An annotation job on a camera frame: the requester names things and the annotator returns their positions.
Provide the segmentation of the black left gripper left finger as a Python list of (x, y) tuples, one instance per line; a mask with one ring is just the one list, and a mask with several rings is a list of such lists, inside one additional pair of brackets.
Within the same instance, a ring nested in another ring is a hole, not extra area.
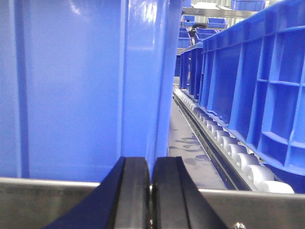
[(149, 181), (143, 157), (120, 157), (99, 186), (47, 228), (146, 229)]

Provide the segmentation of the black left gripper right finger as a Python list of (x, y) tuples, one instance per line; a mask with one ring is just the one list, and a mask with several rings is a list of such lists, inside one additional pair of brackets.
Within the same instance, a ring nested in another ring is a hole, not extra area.
[(181, 157), (157, 158), (152, 181), (154, 229), (228, 228), (199, 192)]

